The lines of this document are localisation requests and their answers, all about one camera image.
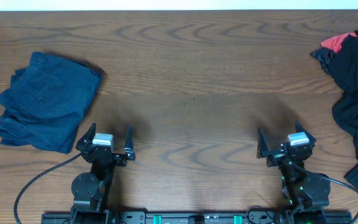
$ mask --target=table surface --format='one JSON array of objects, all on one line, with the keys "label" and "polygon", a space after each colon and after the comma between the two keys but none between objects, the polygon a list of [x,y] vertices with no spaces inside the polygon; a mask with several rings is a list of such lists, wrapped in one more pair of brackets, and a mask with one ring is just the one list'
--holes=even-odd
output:
[{"label": "table surface", "polygon": [[[300,120],[318,140],[306,168],[345,181],[357,163],[331,107],[342,91],[309,53],[358,29],[358,11],[0,12],[0,92],[33,51],[87,60],[105,72],[78,136],[92,122],[123,151],[134,127],[136,161],[116,169],[111,208],[278,208],[279,170],[256,158],[257,128],[272,144]],[[0,105],[0,115],[4,108]],[[0,145],[0,223],[34,176],[77,154]],[[23,195],[23,223],[69,211],[83,159],[49,173]],[[358,209],[358,196],[331,184],[330,209]]]}]

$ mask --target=red fabric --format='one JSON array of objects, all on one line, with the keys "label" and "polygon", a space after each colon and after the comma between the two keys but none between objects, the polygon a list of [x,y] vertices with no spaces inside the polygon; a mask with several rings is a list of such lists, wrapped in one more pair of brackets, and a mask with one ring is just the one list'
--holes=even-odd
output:
[{"label": "red fabric", "polygon": [[328,38],[328,39],[324,40],[321,43],[321,46],[329,48],[329,49],[333,50],[335,53],[338,53],[342,48],[341,44],[342,44],[343,40],[348,35],[352,35],[353,37],[357,37],[357,34],[355,34],[355,33],[341,34],[341,35],[337,35],[335,37],[331,37],[331,38]]}]

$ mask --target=wire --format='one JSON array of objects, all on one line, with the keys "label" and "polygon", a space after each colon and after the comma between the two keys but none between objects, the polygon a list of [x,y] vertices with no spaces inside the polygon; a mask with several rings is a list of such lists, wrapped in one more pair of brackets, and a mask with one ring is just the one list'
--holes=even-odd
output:
[{"label": "wire", "polygon": [[18,216],[18,214],[17,214],[17,206],[18,206],[19,200],[20,200],[20,198],[22,197],[22,195],[23,195],[23,193],[25,192],[25,190],[27,190],[27,188],[29,188],[32,183],[34,183],[36,180],[38,180],[38,179],[39,179],[40,177],[42,177],[43,175],[45,175],[45,174],[49,173],[50,171],[53,171],[53,170],[55,170],[55,169],[57,169],[57,168],[59,168],[59,167],[62,167],[62,166],[64,166],[64,165],[68,164],[69,162],[71,162],[71,161],[75,160],[76,158],[80,157],[81,155],[82,155],[82,152],[80,152],[80,153],[77,154],[76,156],[72,157],[71,159],[69,159],[69,160],[67,160],[67,161],[65,161],[65,162],[62,162],[62,163],[59,164],[59,165],[56,165],[56,166],[54,166],[54,167],[52,167],[52,168],[50,168],[50,169],[47,169],[47,170],[43,171],[42,173],[40,173],[39,175],[37,175],[36,177],[34,177],[32,180],[30,180],[30,182],[23,187],[23,189],[20,191],[20,193],[18,194],[18,196],[17,196],[17,198],[16,198],[15,206],[13,207],[13,214],[14,214],[14,216],[15,216],[15,220],[16,220],[16,223],[17,223],[17,224],[22,224],[22,223],[20,222],[19,216]]},{"label": "wire", "polygon": [[[288,155],[288,158],[289,158],[289,160],[291,161],[291,163],[294,165],[294,167],[297,168],[298,170],[300,170],[300,171],[302,171],[302,172],[304,172],[304,173],[306,173],[306,174],[318,175],[320,178],[322,178],[322,179],[324,179],[324,180],[328,180],[328,181],[331,181],[332,183],[339,184],[339,185],[341,185],[341,186],[347,187],[348,189],[351,189],[351,190],[355,191],[355,192],[358,194],[358,190],[357,190],[355,187],[353,187],[353,186],[351,186],[351,185],[349,185],[349,184],[346,184],[346,183],[344,183],[344,182],[341,182],[341,181],[339,181],[339,180],[335,180],[335,179],[326,177],[325,175],[308,171],[308,170],[306,170],[306,169],[304,169],[304,168],[298,166],[298,164],[296,164],[296,163],[294,162],[294,160],[292,160],[291,156]],[[358,219],[358,211],[357,211],[356,215],[354,216],[354,218],[351,220],[350,224],[355,223],[357,219]]]},{"label": "wire", "polygon": [[[249,210],[251,210],[252,208],[255,208],[255,207],[258,207],[258,208],[261,208],[261,209],[265,209],[264,207],[262,207],[262,206],[260,206],[260,205],[253,205],[253,206],[251,206],[250,208],[248,208],[248,210],[246,211],[246,218],[247,218],[247,214],[248,214]],[[271,220],[273,220],[273,222],[274,222],[274,218],[273,218],[269,213],[267,213],[266,210],[264,210],[264,212],[265,212],[266,215],[267,215]]]}]

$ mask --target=folded blue cloth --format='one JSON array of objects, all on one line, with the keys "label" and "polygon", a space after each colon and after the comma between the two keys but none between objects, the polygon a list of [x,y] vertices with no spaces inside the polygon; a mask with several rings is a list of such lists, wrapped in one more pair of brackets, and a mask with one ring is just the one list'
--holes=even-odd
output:
[{"label": "folded blue cloth", "polygon": [[77,127],[99,87],[100,75],[81,63],[34,52],[0,94],[1,144],[69,153]]}]

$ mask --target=wood grain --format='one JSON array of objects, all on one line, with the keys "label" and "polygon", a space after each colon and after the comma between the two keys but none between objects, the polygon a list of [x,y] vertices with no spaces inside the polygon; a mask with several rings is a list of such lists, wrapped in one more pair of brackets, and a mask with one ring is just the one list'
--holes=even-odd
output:
[{"label": "wood grain", "polygon": [[[87,60],[105,74],[92,122],[123,148],[134,127],[137,160],[117,169],[109,204],[152,210],[279,207],[278,169],[256,159],[257,128],[279,144],[299,119],[317,138],[306,168],[344,181],[356,163],[334,122],[341,90],[308,54],[358,29],[358,11],[0,12],[0,92],[43,51]],[[4,108],[0,105],[0,115]],[[76,154],[0,145],[0,223],[35,175]],[[19,204],[23,223],[68,211],[78,159],[36,181]],[[331,185],[331,209],[358,209],[358,196]]]}]

